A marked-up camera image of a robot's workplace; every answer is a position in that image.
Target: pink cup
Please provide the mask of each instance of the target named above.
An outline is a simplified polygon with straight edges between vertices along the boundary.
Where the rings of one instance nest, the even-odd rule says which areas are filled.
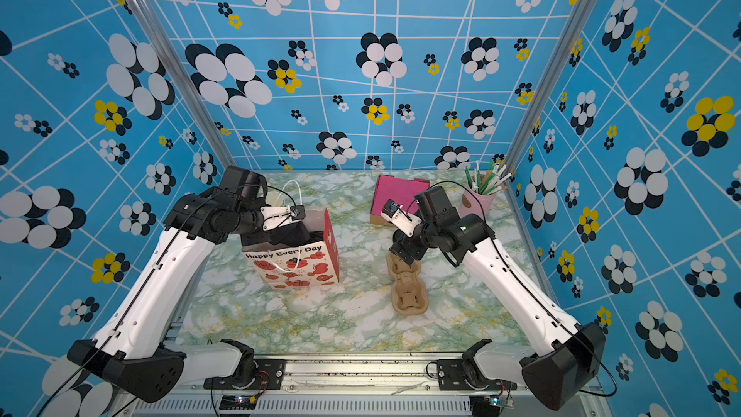
[[[479,215],[480,218],[486,220],[486,213],[489,212],[489,208],[491,208],[491,204],[494,202],[494,196],[495,194],[479,195],[466,187],[463,192],[461,206],[458,207],[458,214],[463,217],[474,213]]]

